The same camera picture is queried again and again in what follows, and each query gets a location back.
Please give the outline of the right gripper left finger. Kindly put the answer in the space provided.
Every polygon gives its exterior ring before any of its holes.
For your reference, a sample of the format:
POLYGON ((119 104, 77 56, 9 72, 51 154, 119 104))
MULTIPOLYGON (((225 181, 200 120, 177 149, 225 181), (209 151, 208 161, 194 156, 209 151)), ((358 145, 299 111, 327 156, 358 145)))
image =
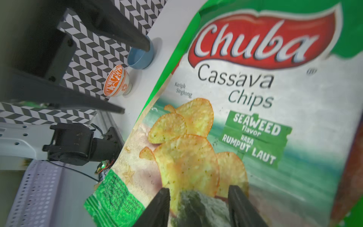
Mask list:
POLYGON ((160 189, 133 227, 167 227, 170 199, 169 189, 160 189))

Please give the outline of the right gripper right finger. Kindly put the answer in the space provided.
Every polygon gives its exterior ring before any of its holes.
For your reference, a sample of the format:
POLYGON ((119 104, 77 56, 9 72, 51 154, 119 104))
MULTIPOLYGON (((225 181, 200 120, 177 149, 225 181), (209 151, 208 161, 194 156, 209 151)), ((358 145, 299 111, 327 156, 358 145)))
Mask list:
POLYGON ((268 227, 239 186, 229 186, 228 205, 232 227, 268 227))

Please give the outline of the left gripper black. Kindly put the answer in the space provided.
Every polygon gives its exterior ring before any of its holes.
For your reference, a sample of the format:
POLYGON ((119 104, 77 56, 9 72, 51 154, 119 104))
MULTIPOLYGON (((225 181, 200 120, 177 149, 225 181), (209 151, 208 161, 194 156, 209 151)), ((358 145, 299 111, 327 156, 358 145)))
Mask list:
POLYGON ((111 1, 1 1, 1 102, 42 109, 125 109, 59 85, 76 51, 57 27, 67 8, 93 33, 148 52, 150 41, 111 1))

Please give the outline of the red orange snack bag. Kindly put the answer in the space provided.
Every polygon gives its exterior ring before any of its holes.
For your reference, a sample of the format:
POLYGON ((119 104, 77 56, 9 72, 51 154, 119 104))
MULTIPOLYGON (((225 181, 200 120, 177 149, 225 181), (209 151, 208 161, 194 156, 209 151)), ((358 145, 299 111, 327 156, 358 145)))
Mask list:
POLYGON ((337 225, 363 195, 363 120, 360 120, 347 163, 339 183, 330 218, 337 225))

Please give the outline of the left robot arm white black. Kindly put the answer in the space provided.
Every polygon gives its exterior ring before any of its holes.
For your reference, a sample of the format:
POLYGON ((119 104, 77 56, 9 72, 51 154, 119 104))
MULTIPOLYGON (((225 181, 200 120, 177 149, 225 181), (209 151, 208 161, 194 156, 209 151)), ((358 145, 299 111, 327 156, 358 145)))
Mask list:
MULTIPOLYGON (((110 1, 1 1, 1 102, 42 109, 125 109, 60 85, 77 45, 58 25, 68 9, 93 33, 148 51, 151 42, 110 1)), ((104 139, 83 124, 52 125, 40 132, 33 159, 82 166, 113 161, 123 143, 114 128, 104 139)))

